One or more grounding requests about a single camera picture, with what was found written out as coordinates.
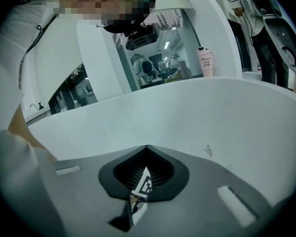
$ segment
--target fluorescent light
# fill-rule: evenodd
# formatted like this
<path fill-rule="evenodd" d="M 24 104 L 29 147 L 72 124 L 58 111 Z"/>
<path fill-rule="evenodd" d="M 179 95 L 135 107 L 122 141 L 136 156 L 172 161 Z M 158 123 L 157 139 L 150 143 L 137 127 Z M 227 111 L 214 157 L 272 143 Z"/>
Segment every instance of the fluorescent light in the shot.
<path fill-rule="evenodd" d="M 164 49 L 167 49 L 169 43 L 170 43 L 169 41 L 166 42 L 166 45 L 164 46 Z"/>

